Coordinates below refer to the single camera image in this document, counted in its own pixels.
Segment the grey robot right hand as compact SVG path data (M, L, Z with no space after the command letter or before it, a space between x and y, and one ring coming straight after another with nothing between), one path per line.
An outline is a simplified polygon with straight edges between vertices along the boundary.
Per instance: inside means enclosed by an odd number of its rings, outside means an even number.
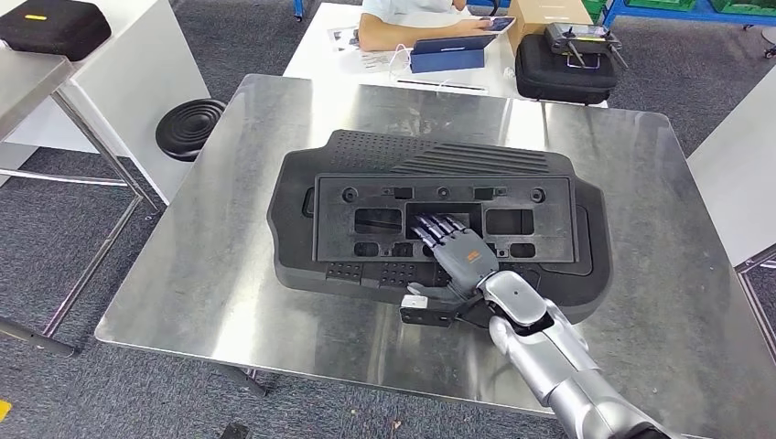
M444 287L410 283L410 294L447 303L463 303L477 295L480 282L499 270L493 250L474 230L448 214L417 215L412 231L447 273Z

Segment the person's hand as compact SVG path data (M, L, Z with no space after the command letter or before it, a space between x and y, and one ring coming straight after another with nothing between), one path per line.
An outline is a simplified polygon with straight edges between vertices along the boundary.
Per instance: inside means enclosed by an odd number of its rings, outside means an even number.
M490 17L483 19L465 19L458 22L459 30L464 35L478 35L483 33L494 33L496 29L493 20Z

